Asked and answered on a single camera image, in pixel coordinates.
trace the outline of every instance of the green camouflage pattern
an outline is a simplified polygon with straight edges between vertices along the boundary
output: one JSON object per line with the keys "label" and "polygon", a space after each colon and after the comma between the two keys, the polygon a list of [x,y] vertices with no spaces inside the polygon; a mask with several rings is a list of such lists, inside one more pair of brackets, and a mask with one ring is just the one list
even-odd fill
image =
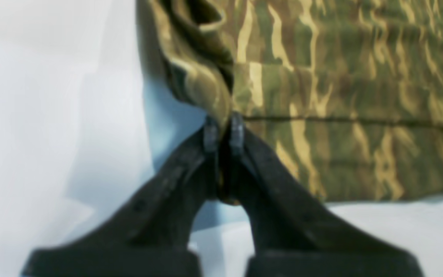
{"label": "green camouflage pattern", "polygon": [[176,97],[241,112],[313,195],[443,194],[443,0],[150,3]]}

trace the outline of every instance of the white background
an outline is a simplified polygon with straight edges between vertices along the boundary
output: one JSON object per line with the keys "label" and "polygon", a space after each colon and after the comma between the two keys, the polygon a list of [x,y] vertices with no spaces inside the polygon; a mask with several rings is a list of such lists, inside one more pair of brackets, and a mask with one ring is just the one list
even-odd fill
{"label": "white background", "polygon": [[[133,0],[0,0],[0,277],[95,228],[202,124],[162,82],[145,7],[137,28]],[[442,198],[330,207],[443,277]],[[207,204],[201,229],[205,276],[241,276],[253,253],[243,211]]]}

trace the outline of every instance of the pinched fabric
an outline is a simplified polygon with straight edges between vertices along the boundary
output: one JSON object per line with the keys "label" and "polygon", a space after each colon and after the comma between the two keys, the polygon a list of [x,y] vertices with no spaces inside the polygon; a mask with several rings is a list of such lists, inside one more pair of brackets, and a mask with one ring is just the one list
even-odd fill
{"label": "pinched fabric", "polygon": [[443,0],[150,0],[175,96],[328,202],[443,194]]}

